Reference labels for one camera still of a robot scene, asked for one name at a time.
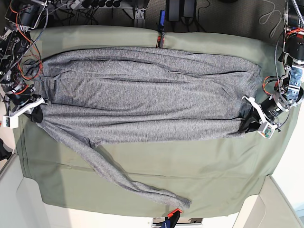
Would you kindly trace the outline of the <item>grey heathered T-shirt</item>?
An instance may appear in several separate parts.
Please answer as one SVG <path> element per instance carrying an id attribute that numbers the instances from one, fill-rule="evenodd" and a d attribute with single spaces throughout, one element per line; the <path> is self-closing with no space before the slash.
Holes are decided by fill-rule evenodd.
<path id="1" fill-rule="evenodd" d="M 242 135 L 260 67 L 246 59 L 173 49 L 106 47 L 43 61 L 34 80 L 46 99 L 39 127 L 77 152 L 107 181 L 154 202 L 186 209 L 189 199 L 129 179 L 101 144 L 197 141 Z"/>

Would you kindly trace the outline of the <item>black object left edge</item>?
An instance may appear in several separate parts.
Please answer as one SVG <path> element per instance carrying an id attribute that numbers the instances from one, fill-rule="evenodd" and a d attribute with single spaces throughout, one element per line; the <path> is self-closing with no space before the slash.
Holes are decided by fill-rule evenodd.
<path id="1" fill-rule="evenodd" d="M 4 148 L 4 142 L 2 139 L 0 139 L 0 161 L 4 160 L 4 159 L 9 159 L 12 155 L 12 152 L 8 152 L 5 148 Z"/>

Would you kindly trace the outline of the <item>white power strip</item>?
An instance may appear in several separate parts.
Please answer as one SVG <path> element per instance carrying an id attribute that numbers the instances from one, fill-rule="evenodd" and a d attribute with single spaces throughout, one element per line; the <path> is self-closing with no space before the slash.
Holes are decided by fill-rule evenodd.
<path id="1" fill-rule="evenodd" d="M 63 10 L 86 9 L 127 9 L 129 2 L 123 0 L 55 0 L 54 3 Z"/>

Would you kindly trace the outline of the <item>orange black clamp top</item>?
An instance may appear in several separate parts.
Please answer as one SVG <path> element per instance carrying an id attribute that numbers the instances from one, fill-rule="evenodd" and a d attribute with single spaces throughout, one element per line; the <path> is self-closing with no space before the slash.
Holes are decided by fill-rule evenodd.
<path id="1" fill-rule="evenodd" d="M 157 48 L 163 48 L 164 44 L 164 37 L 165 37 L 165 31 L 164 31 L 164 22 L 165 22 L 165 11 L 160 11 L 160 17 L 159 17 L 159 24 L 158 24 L 158 32 L 159 36 L 157 38 Z"/>

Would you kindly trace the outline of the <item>orange black clamp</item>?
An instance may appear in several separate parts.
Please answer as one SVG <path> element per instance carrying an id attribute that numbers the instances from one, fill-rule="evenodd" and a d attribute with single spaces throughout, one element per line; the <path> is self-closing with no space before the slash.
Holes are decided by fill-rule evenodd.
<path id="1" fill-rule="evenodd" d="M 162 222 L 161 228 L 175 228 L 181 213 L 182 213 L 181 209 L 175 209 L 172 212 L 170 212 L 165 218 L 165 221 Z"/>
<path id="2" fill-rule="evenodd" d="M 159 17 L 159 24 L 158 24 L 158 32 L 159 36 L 157 38 L 157 48 L 163 48 L 164 44 L 164 37 L 165 37 L 165 31 L 164 31 L 164 22 L 165 22 L 165 11 L 160 11 L 160 17 Z"/>

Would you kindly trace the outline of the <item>orange black clamp bottom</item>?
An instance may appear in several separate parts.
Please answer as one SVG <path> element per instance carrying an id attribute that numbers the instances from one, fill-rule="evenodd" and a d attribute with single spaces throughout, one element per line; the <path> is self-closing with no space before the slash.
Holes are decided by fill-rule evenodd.
<path id="1" fill-rule="evenodd" d="M 172 212 L 170 212 L 165 218 L 165 221 L 162 222 L 161 228 L 175 228 L 181 213 L 182 213 L 181 209 L 175 209 Z"/>

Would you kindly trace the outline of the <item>black power adapter right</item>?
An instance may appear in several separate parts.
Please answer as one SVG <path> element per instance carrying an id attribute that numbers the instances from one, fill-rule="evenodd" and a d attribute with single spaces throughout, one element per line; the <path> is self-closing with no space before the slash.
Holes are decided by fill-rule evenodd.
<path id="1" fill-rule="evenodd" d="M 181 9 L 181 15 L 183 17 L 194 18 L 196 11 L 196 0 L 183 0 Z"/>

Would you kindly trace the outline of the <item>black power adapter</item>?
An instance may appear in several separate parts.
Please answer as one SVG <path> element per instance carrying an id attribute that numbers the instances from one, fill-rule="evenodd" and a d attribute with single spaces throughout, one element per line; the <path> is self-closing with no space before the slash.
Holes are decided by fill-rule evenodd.
<path id="1" fill-rule="evenodd" d="M 181 15 L 183 17 L 194 18 L 196 11 L 196 0 L 183 0 L 181 9 Z"/>
<path id="2" fill-rule="evenodd" d="M 166 20 L 178 22 L 180 20 L 180 0 L 166 0 Z"/>

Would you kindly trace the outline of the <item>black power adapter left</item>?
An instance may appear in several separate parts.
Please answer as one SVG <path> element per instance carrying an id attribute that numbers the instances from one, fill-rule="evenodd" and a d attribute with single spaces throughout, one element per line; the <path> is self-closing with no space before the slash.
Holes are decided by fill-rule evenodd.
<path id="1" fill-rule="evenodd" d="M 178 22 L 180 20 L 180 0 L 166 0 L 166 20 Z"/>

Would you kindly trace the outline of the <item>metal table bracket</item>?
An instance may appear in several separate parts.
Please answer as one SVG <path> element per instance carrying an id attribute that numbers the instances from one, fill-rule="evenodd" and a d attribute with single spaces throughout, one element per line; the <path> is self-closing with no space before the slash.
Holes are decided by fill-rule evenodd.
<path id="1" fill-rule="evenodd" d="M 134 27 L 145 28 L 145 8 L 135 8 L 134 10 Z"/>

